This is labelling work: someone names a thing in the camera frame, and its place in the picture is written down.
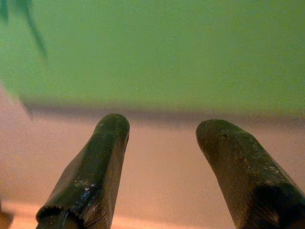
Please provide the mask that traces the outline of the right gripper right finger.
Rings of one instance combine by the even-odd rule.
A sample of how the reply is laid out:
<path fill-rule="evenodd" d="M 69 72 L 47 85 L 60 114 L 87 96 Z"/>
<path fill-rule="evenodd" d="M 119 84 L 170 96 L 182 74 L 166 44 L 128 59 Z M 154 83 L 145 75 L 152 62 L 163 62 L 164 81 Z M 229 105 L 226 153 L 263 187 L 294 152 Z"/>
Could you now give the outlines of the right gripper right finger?
<path fill-rule="evenodd" d="M 252 134 L 211 119 L 198 125 L 196 138 L 236 228 L 304 228 L 304 193 Z"/>

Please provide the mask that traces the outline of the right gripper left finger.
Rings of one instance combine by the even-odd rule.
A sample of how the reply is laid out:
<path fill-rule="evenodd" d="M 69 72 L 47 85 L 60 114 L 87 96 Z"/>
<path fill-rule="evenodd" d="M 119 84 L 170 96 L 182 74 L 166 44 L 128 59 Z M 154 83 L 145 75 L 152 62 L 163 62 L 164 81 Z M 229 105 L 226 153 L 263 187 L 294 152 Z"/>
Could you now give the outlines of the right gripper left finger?
<path fill-rule="evenodd" d="M 99 121 L 39 209 L 37 228 L 111 228 L 129 131 L 121 114 Z"/>

